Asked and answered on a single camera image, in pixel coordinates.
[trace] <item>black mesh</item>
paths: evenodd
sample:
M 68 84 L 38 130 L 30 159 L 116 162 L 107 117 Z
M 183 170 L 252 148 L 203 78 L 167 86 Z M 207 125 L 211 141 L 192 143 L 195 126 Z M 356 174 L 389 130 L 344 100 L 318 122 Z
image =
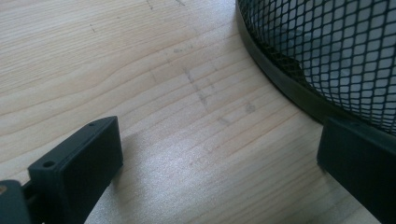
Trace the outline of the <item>black mesh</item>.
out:
M 288 76 L 396 135 L 396 1 L 238 0 L 251 37 Z

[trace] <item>wooden table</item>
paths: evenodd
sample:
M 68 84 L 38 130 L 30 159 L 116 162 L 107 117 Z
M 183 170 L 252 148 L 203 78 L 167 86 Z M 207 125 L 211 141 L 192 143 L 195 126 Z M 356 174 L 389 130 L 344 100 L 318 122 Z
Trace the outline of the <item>wooden table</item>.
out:
M 0 179 L 118 116 L 87 223 L 376 223 L 316 163 L 322 126 L 249 57 L 234 0 L 0 3 Z

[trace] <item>light wooden surface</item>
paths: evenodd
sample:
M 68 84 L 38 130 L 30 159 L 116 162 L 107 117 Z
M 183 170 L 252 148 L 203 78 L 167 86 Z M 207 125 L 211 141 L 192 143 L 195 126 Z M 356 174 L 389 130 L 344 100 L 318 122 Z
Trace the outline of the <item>light wooden surface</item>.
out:
M 119 116 L 87 223 L 377 222 L 317 166 L 322 126 L 249 57 L 233 0 L 1 1 L 0 63 L 0 179 Z

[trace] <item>scratch mark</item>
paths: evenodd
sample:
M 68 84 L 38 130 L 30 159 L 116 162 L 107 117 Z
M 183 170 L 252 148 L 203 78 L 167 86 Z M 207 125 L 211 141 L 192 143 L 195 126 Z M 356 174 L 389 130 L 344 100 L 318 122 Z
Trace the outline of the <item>scratch mark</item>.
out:
M 253 105 L 252 103 L 247 103 L 247 105 L 245 105 L 245 110 L 247 111 L 248 114 L 251 114 L 254 111 L 256 111 L 256 106 Z
M 206 100 L 207 96 L 204 96 L 204 93 L 202 91 L 198 91 L 197 94 L 198 94 L 199 100 L 206 108 L 207 107 L 207 100 Z
M 152 78 L 154 79 L 154 82 L 155 82 L 156 84 L 158 84 L 157 78 L 155 77 L 154 73 L 152 73 L 151 70 L 149 70 L 149 73 L 151 74 Z
M 149 9 L 154 9 L 154 7 L 151 5 L 151 3 L 149 2 L 149 0 L 146 0 L 146 2 L 148 2 L 148 6 L 149 6 Z
M 186 6 L 186 4 L 184 4 L 181 0 L 176 0 L 181 6 Z
M 92 27 L 92 24 L 90 24 L 90 26 L 91 26 L 91 29 L 93 30 L 93 32 L 96 33 L 96 32 L 95 32 L 95 29 L 93 29 L 93 27 Z
M 189 82 L 192 84 L 194 82 L 194 78 L 191 76 L 190 70 L 187 68 L 183 68 L 183 70 L 187 78 L 189 79 Z
M 219 118 L 218 119 L 219 123 L 225 126 L 229 126 L 231 124 L 231 122 L 225 118 Z

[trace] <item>black mesh wastebasket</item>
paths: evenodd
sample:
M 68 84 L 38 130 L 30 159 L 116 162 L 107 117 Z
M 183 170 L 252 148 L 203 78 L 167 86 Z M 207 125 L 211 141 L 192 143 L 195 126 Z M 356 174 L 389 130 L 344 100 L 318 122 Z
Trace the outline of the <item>black mesh wastebasket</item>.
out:
M 236 10 L 265 75 L 325 123 L 318 163 L 396 222 L 396 1 L 236 0 Z

